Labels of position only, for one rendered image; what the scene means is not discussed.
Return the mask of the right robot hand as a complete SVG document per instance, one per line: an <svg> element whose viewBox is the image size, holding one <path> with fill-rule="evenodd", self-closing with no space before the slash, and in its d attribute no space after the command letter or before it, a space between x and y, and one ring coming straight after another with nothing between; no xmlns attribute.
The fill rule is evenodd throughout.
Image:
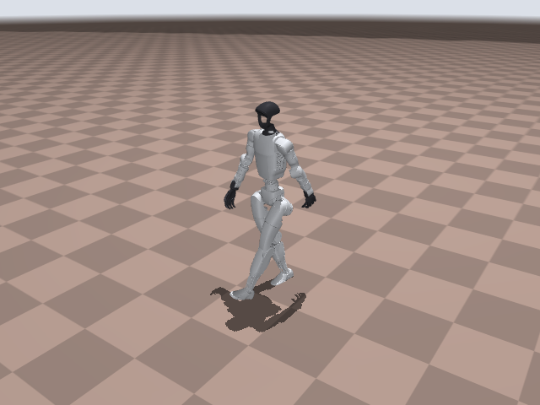
<svg viewBox="0 0 540 405"><path fill-rule="evenodd" d="M238 190L238 189L239 188L235 187L235 181L232 181L231 184L230 184L230 190L228 190L228 192L226 193L226 195L224 197L224 205L225 205L226 208L230 209L230 208L232 208L232 206L235 208L235 205L234 205L235 194L236 194L235 191ZM232 205L231 205L231 203L232 203Z"/></svg>

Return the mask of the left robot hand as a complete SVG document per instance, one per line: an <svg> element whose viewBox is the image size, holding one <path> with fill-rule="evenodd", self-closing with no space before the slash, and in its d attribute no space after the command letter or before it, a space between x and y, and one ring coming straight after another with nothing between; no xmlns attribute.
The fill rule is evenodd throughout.
<svg viewBox="0 0 540 405"><path fill-rule="evenodd" d="M305 199L305 204L302 206L302 208L308 208L308 207L311 207L311 204L314 204L314 202L316 201L316 197L314 195L314 192L308 196L308 194L304 191L304 195L306 197ZM306 206L307 204L307 206Z"/></svg>

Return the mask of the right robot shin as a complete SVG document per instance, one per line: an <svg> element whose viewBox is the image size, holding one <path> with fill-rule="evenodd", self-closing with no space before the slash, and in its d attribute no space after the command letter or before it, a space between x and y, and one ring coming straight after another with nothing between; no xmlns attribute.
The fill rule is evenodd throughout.
<svg viewBox="0 0 540 405"><path fill-rule="evenodd" d="M273 247L275 249L274 254L272 255L274 261L277 263L278 268L280 269L281 273L283 269L283 275L289 272L286 261L285 261L285 252L284 252L284 243L280 241L278 244L273 244ZM285 271L285 272L284 272Z"/></svg>

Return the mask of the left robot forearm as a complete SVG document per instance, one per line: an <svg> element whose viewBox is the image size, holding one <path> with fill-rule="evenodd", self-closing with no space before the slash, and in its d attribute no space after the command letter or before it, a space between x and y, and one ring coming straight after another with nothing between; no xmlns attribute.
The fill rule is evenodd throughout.
<svg viewBox="0 0 540 405"><path fill-rule="evenodd" d="M299 182L301 189L303 189L303 191L305 191L308 194L308 196L310 196L313 193L311 184L309 183L307 176L301 167L299 167L299 172L300 172L301 177L298 177L295 179Z"/></svg>

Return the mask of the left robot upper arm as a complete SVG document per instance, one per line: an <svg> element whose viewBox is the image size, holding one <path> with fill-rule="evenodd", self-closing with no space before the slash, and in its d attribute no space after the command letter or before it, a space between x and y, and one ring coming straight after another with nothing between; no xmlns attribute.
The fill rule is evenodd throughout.
<svg viewBox="0 0 540 405"><path fill-rule="evenodd" d="M289 170L289 172L291 177L294 179L301 177L299 172L300 165L294 152L294 145L292 144L292 142L287 138L278 138L275 142L275 145L277 146L279 153L284 156L284 158L290 165L291 169Z"/></svg>

